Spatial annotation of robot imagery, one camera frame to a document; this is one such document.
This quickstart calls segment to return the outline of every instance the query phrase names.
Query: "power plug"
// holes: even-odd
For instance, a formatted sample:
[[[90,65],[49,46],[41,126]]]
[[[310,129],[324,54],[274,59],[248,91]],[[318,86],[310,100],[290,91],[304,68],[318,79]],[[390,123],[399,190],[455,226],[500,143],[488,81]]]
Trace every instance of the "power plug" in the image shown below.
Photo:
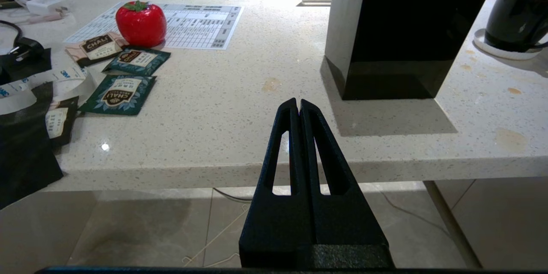
[[[68,11],[64,0],[29,0],[25,3],[29,12],[36,15],[52,15]]]

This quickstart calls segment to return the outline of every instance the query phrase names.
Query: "white speckled countertop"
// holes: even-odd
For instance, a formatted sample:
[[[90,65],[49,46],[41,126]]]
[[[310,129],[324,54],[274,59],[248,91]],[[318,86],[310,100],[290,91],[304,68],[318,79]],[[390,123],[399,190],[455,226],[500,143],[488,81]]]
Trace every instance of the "white speckled countertop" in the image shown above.
[[[23,26],[74,66],[62,42],[118,1],[67,0],[64,20]],[[323,63],[329,7],[301,0],[148,0],[245,6],[226,51],[170,49],[139,116],[86,114],[50,191],[256,184],[278,106],[321,108],[359,182],[548,175],[548,50],[493,59],[466,40],[436,100],[341,101]],[[487,0],[472,33],[485,26]],[[20,12],[0,11],[16,20]],[[0,47],[14,37],[0,28]],[[90,67],[94,78],[107,62]],[[102,145],[108,144],[104,151]],[[280,154],[288,183],[288,158]]]

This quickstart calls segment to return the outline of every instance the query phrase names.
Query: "black cube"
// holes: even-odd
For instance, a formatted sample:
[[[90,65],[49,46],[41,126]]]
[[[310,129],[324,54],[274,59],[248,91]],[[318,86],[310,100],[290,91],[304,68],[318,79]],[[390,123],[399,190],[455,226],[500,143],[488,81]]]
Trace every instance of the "black cube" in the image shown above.
[[[343,100],[434,98],[485,0],[331,0],[325,57]]]

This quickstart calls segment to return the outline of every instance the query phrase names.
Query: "strawberry-shaped object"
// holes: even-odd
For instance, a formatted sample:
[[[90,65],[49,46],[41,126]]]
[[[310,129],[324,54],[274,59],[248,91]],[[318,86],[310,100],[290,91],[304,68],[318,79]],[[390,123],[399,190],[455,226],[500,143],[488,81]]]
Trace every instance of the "strawberry-shaped object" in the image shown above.
[[[166,16],[159,6],[152,3],[126,3],[116,12],[116,24],[120,34],[131,45],[150,48],[166,37]]]

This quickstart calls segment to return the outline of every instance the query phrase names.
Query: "3m tape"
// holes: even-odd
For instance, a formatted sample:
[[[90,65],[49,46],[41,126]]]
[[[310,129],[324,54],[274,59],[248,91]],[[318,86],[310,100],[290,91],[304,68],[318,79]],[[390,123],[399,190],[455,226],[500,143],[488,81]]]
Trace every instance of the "3m tape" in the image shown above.
[[[36,103],[31,89],[50,81],[53,82],[54,102],[78,96],[78,101],[83,104],[95,90],[93,78],[84,68],[45,71],[0,85],[0,115],[16,112]]]

